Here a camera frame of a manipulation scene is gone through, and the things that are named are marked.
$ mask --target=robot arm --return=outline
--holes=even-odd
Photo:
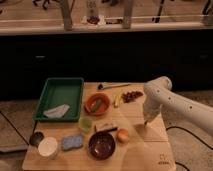
[[[151,122],[162,105],[185,116],[201,129],[213,136],[213,108],[171,92],[168,77],[160,77],[144,84],[146,100],[143,104],[145,124]]]

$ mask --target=bowl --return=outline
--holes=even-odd
[[[89,133],[92,128],[92,119],[89,117],[81,117],[78,121],[78,127],[83,133]]]
[[[86,111],[95,116],[106,113],[110,105],[109,97],[104,93],[96,93],[88,98],[85,103]]]
[[[89,140],[89,152],[98,160],[109,158],[115,151],[115,141],[107,132],[97,132]]]

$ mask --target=dark brown bowl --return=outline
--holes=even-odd
[[[109,158],[115,151],[115,141],[107,132],[97,132],[89,140],[89,151],[98,160]]]

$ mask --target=orange item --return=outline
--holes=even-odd
[[[94,111],[94,105],[98,100],[101,100],[101,103],[99,104],[98,108]],[[89,97],[89,99],[85,103],[85,109],[86,111],[95,116],[100,116],[106,113],[110,105],[110,100],[108,96],[104,93],[96,93]]]

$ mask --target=green plastic tray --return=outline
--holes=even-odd
[[[38,121],[77,122],[80,116],[83,86],[83,78],[48,78],[33,119]],[[70,106],[63,117],[48,118],[43,115],[43,111],[63,104]]]

